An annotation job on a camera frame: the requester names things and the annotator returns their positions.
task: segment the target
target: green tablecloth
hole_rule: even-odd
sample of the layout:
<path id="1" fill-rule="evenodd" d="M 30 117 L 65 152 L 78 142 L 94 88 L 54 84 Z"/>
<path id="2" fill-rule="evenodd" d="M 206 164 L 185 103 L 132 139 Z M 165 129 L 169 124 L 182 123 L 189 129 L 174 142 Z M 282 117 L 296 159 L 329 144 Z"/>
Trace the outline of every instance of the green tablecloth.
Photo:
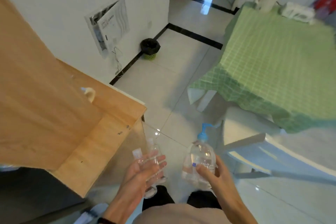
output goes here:
<path id="1" fill-rule="evenodd" d="M 190 87 L 270 114 L 288 133 L 336 126 L 334 30 L 289 20 L 278 8 L 263 14 L 246 3 L 225 30 L 221 60 Z"/>

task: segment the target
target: black trash bag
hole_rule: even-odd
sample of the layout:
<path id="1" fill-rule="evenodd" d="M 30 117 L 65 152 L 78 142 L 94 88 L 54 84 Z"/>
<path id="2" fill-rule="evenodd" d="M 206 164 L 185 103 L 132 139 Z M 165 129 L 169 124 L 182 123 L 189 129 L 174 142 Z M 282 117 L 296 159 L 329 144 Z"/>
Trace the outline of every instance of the black trash bag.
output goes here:
<path id="1" fill-rule="evenodd" d="M 161 48 L 159 42 L 153 38 L 147 38 L 140 43 L 141 50 L 147 55 L 153 55 Z"/>

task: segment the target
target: wooden cabinet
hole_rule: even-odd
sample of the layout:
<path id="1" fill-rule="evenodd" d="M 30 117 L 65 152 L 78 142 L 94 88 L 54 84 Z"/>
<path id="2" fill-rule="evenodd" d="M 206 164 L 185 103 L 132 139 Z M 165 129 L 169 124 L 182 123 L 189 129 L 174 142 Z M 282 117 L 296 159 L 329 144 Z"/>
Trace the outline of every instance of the wooden cabinet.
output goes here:
<path id="1" fill-rule="evenodd" d="M 58 61 L 9 0 L 0 11 L 0 163 L 46 169 L 84 197 L 134 126 L 132 146 L 144 144 L 146 107 Z M 96 91 L 93 103 L 80 87 Z"/>

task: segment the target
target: red object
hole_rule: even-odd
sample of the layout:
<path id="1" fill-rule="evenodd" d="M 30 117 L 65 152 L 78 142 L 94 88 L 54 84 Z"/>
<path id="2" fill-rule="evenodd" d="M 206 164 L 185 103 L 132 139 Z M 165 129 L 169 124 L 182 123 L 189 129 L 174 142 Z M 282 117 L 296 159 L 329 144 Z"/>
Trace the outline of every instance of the red object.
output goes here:
<path id="1" fill-rule="evenodd" d="M 318 10 L 325 6 L 328 8 L 329 14 L 331 14 L 336 10 L 336 0 L 317 0 L 314 3 L 315 10 Z"/>

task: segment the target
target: beige shirt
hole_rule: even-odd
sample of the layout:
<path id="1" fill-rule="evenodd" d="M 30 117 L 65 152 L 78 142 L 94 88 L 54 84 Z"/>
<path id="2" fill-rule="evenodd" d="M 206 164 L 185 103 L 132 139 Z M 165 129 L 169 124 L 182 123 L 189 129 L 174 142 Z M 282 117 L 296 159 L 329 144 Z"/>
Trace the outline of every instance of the beige shirt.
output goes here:
<path id="1" fill-rule="evenodd" d="M 143 211 L 133 224 L 230 224 L 224 212 L 214 208 L 195 208 L 187 204 L 154 206 Z"/>

